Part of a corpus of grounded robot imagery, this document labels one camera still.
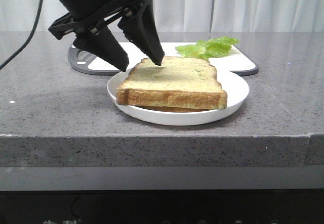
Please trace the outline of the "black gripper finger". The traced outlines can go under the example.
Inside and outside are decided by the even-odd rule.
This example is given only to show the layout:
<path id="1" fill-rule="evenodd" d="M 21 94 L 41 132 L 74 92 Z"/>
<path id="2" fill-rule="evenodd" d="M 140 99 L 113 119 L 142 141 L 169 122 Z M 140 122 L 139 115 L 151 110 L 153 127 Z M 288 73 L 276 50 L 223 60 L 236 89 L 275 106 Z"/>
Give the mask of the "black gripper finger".
<path id="1" fill-rule="evenodd" d="M 120 71 L 125 72 L 129 59 L 111 31 L 105 27 L 98 34 L 88 30 L 76 34 L 73 45 L 108 62 Z"/>
<path id="2" fill-rule="evenodd" d="M 155 65 L 161 65 L 165 53 L 155 26 L 152 0 L 139 1 L 124 8 L 118 27 Z"/>

